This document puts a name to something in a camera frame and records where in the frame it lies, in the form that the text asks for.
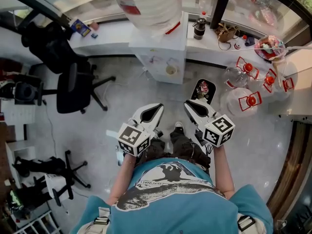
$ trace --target shoe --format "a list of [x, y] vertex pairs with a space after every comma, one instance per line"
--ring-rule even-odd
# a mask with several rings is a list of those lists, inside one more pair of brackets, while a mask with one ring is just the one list
[[175, 123], [175, 130], [179, 130], [179, 131], [182, 131], [184, 133], [184, 127], [183, 127], [183, 124], [180, 121], [177, 121]]

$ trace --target plastic bottle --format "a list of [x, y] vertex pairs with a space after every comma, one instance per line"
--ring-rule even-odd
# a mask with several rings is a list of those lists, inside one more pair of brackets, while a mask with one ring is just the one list
[[252, 93], [247, 88], [235, 88], [226, 92], [220, 100], [220, 110], [228, 117], [248, 117], [256, 114], [262, 103], [259, 92]]
[[248, 89], [253, 93], [259, 92], [262, 101], [270, 103], [276, 100], [276, 97], [274, 96], [275, 90], [273, 89], [275, 81], [276, 73], [272, 69], [269, 69], [264, 78], [248, 82]]
[[293, 92], [293, 89], [294, 84], [292, 78], [282, 80], [281, 86], [276, 81], [273, 85], [274, 100], [283, 101], [287, 99], [287, 97]]
[[227, 67], [223, 74], [224, 83], [234, 89], [245, 87], [248, 81], [248, 75], [237, 67]]
[[198, 1], [198, 7], [199, 7], [200, 11], [204, 11], [205, 14], [207, 13], [208, 6], [210, 6], [209, 0], [199, 0]]
[[259, 70], [250, 63], [246, 63], [242, 57], [238, 58], [236, 64], [232, 64], [225, 69], [224, 83], [230, 88], [242, 88], [247, 85], [250, 79], [256, 79]]
[[245, 45], [246, 39], [247, 39], [246, 35], [243, 35], [242, 38], [238, 37], [236, 43], [234, 44], [234, 48], [240, 49], [242, 46]]

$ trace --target bag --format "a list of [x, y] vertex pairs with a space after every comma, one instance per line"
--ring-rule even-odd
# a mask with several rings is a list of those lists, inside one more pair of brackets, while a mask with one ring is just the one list
[[238, 26], [227, 26], [226, 24], [219, 23], [219, 27], [215, 30], [215, 33], [217, 34], [218, 40], [219, 40], [219, 43], [218, 43], [219, 48], [221, 49], [220, 42], [222, 42], [222, 43], [227, 43], [230, 45], [228, 49], [222, 49], [222, 50], [229, 50], [232, 45], [228, 41], [231, 39], [238, 38], [238, 37], [234, 38], [238, 30], [239, 30]]

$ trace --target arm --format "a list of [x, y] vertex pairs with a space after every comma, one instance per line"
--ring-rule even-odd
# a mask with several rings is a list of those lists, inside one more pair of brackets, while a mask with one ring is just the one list
[[136, 163], [136, 157], [126, 154], [121, 165], [121, 169], [117, 175], [116, 181], [113, 185], [111, 193], [109, 194], [106, 203], [110, 206], [115, 204], [121, 195], [123, 195], [130, 184], [132, 173]]
[[214, 147], [215, 186], [230, 199], [234, 194], [234, 184], [226, 159], [224, 146]]

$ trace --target graphic print on shirt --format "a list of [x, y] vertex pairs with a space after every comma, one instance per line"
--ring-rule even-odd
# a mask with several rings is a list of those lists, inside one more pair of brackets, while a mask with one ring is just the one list
[[134, 187], [119, 198], [116, 209], [126, 212], [135, 211], [173, 194], [199, 192], [211, 192], [224, 197], [211, 183], [195, 177], [180, 162], [162, 163], [145, 171]]

